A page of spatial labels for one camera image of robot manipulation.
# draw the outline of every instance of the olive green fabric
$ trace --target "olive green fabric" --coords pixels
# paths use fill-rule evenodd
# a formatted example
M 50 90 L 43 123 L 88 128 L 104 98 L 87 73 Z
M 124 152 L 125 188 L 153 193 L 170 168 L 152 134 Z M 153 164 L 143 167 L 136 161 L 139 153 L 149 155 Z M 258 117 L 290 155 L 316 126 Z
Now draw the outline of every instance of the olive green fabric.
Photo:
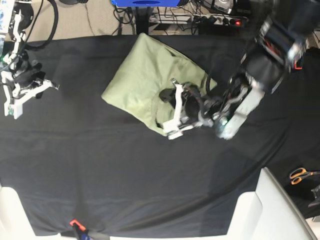
M 171 120 L 174 109 L 160 100 L 159 93 L 174 87 L 172 79 L 180 84 L 191 82 L 203 92 L 207 74 L 180 52 L 140 34 L 102 98 L 165 136 L 158 124 Z M 216 82 L 211 80 L 210 87 L 215 86 Z

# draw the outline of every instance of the scissors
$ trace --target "scissors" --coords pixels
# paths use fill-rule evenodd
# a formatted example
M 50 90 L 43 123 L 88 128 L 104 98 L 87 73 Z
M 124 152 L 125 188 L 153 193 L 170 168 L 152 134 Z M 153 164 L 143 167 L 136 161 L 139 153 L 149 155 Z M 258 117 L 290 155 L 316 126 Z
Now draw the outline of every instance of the scissors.
M 320 171 L 307 171 L 304 167 L 299 167 L 292 173 L 290 173 L 289 178 L 291 179 L 291 184 L 296 185 L 300 183 L 303 179 L 318 174 L 320 174 Z

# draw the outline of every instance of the gray floor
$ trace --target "gray floor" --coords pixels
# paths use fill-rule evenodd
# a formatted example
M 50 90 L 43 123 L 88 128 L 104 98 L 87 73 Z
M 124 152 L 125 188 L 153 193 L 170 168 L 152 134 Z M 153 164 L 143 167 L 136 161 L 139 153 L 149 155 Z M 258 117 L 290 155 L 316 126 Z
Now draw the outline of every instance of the gray floor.
M 118 27 L 119 23 L 115 19 L 114 7 L 110 0 L 89 0 L 86 4 L 66 5 L 56 0 L 59 11 L 59 22 L 53 39 L 71 39 L 86 36 L 111 35 Z M 33 0 L 32 6 L 34 14 L 38 12 L 41 0 Z M 188 11 L 193 11 L 190 4 L 183 6 Z M 164 7 L 160 7 L 160 12 L 164 12 Z M 171 8 L 174 13 L 187 13 L 183 9 Z M 48 1 L 44 0 L 39 18 L 34 26 L 29 41 L 46 40 L 51 32 L 54 19 L 54 13 Z M 122 25 L 122 34 L 131 35 L 133 33 L 130 24 Z M 177 25 L 172 24 L 170 28 L 164 31 L 152 31 L 151 35 L 190 35 L 190 29 L 184 32 L 180 31 Z M 320 39 L 320 32 L 315 33 Z M 320 47 L 320 43 L 313 35 L 309 39 L 311 46 Z

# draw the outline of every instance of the cable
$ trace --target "cable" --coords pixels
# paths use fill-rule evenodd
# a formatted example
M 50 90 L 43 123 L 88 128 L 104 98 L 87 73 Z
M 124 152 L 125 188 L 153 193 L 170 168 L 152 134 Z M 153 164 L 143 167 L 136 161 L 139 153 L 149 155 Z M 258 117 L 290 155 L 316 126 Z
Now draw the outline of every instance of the cable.
M 190 7 L 192 8 L 193 12 L 195 12 L 197 14 L 198 12 L 196 12 L 195 6 L 192 4 L 192 1 L 190 1 L 189 3 L 190 3 Z
M 184 26 L 180 25 L 180 24 L 177 24 L 178 28 L 181 30 L 181 31 L 185 31 L 186 29 L 184 28 Z
M 32 50 L 32 51 L 41 50 L 41 49 L 45 48 L 52 41 L 52 39 L 54 38 L 54 35 L 56 33 L 56 30 L 57 30 L 57 26 L 58 26 L 58 21 L 59 21 L 59 12 L 58 12 L 58 7 L 57 7 L 57 4 L 56 4 L 55 0 L 47 0 L 47 1 L 52 5 L 53 12 L 54 12 L 54 20 L 53 20 L 53 25 L 52 25 L 50 36 L 40 46 L 31 46 L 31 45 L 26 43 L 26 45 L 25 45 L 25 49 L 26 50 Z
M 188 10 L 188 9 L 183 8 L 182 6 L 178 6 L 177 8 L 178 8 L 178 9 L 182 9 L 182 10 L 184 10 L 185 12 L 191 13 L 192 15 L 195 14 L 194 12 L 192 12 L 192 11 L 190 11 L 190 10 Z
M 205 2 L 205 3 L 207 3 L 207 4 L 211 4 L 210 2 L 208 2 L 208 1 L 206 1 L 206 0 L 201 0 L 201 1 L 203 1 L 203 2 Z M 211 8 L 210 7 L 207 7 L 206 5 L 203 5 L 206 9 L 209 9 L 209 10 L 211 10 Z M 216 8 L 216 7 L 214 7 L 214 6 L 212 6 L 216 11 L 218 11 L 219 13 L 218 14 L 221 14 L 222 16 L 223 16 L 223 19 L 227 19 L 226 18 L 226 16 L 225 16 L 225 12 L 224 11 L 222 11 L 222 10 L 220 10 L 220 9 L 218 9 L 218 8 Z
M 185 88 L 186 88 L 186 89 L 191 93 L 191 95 L 196 99 L 196 101 L 197 101 L 198 104 L 199 104 L 201 116 L 202 116 L 204 119 L 206 119 L 207 116 L 206 116 L 206 113 L 205 113 L 205 104 L 204 104 L 204 101 L 203 101 L 202 98 L 201 98 L 201 94 L 198 92 L 197 89 L 194 89 L 193 87 L 186 86 Z
M 92 29 L 92 26 L 91 26 L 91 21 L 90 21 L 90 17 L 89 17 L 89 10 L 88 10 L 88 6 L 87 6 L 87 3 L 83 4 L 84 5 L 84 8 L 85 8 L 85 11 L 86 11 L 86 18 L 88 20 L 88 23 L 89 23 L 89 27 L 90 27 L 90 30 L 91 30 L 91 33 L 93 36 L 96 36 L 93 29 Z
M 117 8 L 116 5 L 113 5 L 114 7 L 114 10 L 113 10 L 113 16 L 115 17 L 115 19 L 118 20 L 119 23 L 122 23 L 122 24 L 131 24 L 133 18 L 134 18 L 134 15 L 130 15 L 130 12 L 129 12 L 129 9 L 128 8 Z M 121 14 L 121 13 L 124 13 L 124 14 L 127 14 L 129 20 L 127 22 L 124 22 L 122 20 L 120 20 L 117 16 L 116 16 L 116 13 L 118 14 Z
M 39 8 L 39 10 L 38 10 L 38 12 L 37 12 L 37 14 L 36 14 L 36 16 L 35 16 L 35 18 L 34 18 L 34 21 L 33 21 L 33 24 L 32 24 L 32 26 L 31 26 L 31 28 L 30 28 L 29 34 L 28 34 L 28 36 L 26 37 L 26 39 L 25 39 L 22 47 L 21 47 L 20 50 L 16 53 L 16 56 L 11 60 L 11 62 L 10 62 L 7 66 L 4 66 L 3 68 L 0 68 L 0 73 L 1 73 L 3 70 L 8 69 L 9 66 L 10 66 L 12 63 L 14 63 L 15 60 L 19 57 L 19 55 L 25 50 L 27 41 L 29 40 L 30 35 L 31 35 L 31 33 L 32 33 L 33 29 L 34 29 L 35 23 L 36 23 L 36 21 L 37 21 L 37 19 L 38 19 L 38 17 L 39 17 L 39 14 L 40 14 L 40 11 L 41 11 L 41 9 L 42 9 L 43 4 L 44 4 L 44 0 L 41 0 L 40 8 Z
M 160 23 L 162 24 L 162 19 L 161 19 L 161 16 L 160 16 L 160 10 L 159 10 L 159 7 L 157 6 L 157 7 L 156 7 L 156 9 L 158 10 L 159 20 L 160 20 Z M 164 30 L 164 32 L 165 32 L 165 34 L 166 34 L 167 36 L 169 36 L 169 34 L 168 34 L 167 30 Z
M 136 26 L 133 20 L 131 21 L 131 28 L 132 28 L 132 35 L 136 35 Z
M 179 15 L 179 16 L 185 16 L 185 17 L 191 17 L 191 16 L 195 16 L 194 14 L 184 14 L 184 15 Z M 174 14 L 172 16 L 167 16 L 167 7 L 165 7 L 164 9 L 164 17 L 166 19 L 170 19 L 170 18 L 177 18 L 177 16 L 175 16 Z M 179 20 L 179 22 L 189 22 L 188 20 Z
M 198 28 L 199 28 L 199 26 L 196 26 L 195 29 L 194 29 L 194 31 L 193 31 L 192 28 L 191 28 L 191 35 L 195 35 Z
M 200 4 L 200 9 L 199 9 L 199 11 L 200 11 L 200 16 L 201 16 L 201 14 L 203 14 L 203 12 L 201 11 L 201 4 Z
M 113 36 L 116 33 L 116 31 L 118 31 L 118 35 L 119 35 L 121 28 L 122 28 L 122 24 L 121 24 L 121 22 L 119 22 L 119 26 L 113 31 L 113 33 L 111 33 L 111 36 Z
M 195 12 L 198 14 L 198 10 L 199 10 L 198 1 L 194 0 L 193 2 L 195 3 Z
M 116 19 L 123 19 L 123 18 L 121 18 L 120 17 L 120 15 L 119 15 L 119 11 L 117 11 L 116 10 L 116 14 L 117 14 L 117 18 Z M 121 22 L 119 22 L 119 25 L 118 25 L 118 27 L 111 33 L 111 36 L 113 36 L 115 33 L 116 33 L 116 31 L 118 31 L 120 28 L 122 28 L 122 23 Z
M 319 37 L 317 36 L 317 34 L 313 31 L 313 34 L 314 34 L 314 36 L 316 37 L 316 39 L 317 39 L 317 41 L 318 41 L 318 44 L 320 44 L 320 39 L 319 39 Z
M 172 14 L 172 16 L 173 16 L 173 19 L 175 19 L 175 21 L 176 21 L 176 24 L 178 25 L 178 27 L 179 27 L 179 24 L 178 24 L 178 18 L 177 18 L 177 16 L 174 14 L 174 12 L 172 11 L 172 7 L 170 7 L 170 12 L 171 12 L 171 14 Z

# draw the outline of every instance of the black fabric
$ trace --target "black fabric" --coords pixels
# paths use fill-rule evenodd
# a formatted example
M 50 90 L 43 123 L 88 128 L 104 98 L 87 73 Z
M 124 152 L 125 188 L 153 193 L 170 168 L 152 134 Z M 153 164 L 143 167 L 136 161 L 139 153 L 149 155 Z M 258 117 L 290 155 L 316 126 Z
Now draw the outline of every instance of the black fabric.
M 204 128 L 169 141 L 101 99 L 136 39 L 53 41 L 31 57 L 61 84 L 60 91 L 49 89 L 41 100 L 29 101 L 18 120 L 0 114 L 0 181 L 18 192 L 37 235 L 70 231 L 73 218 L 109 236 L 224 235 L 239 195 L 254 191 L 266 165 L 306 217 L 320 214 L 288 187 L 292 169 L 320 169 L 316 53 L 309 52 L 304 70 L 262 100 L 232 140 Z M 157 39 L 212 69 L 220 91 L 245 45 L 212 36 Z M 316 177 L 308 181 L 297 185 L 307 194 L 320 184 Z

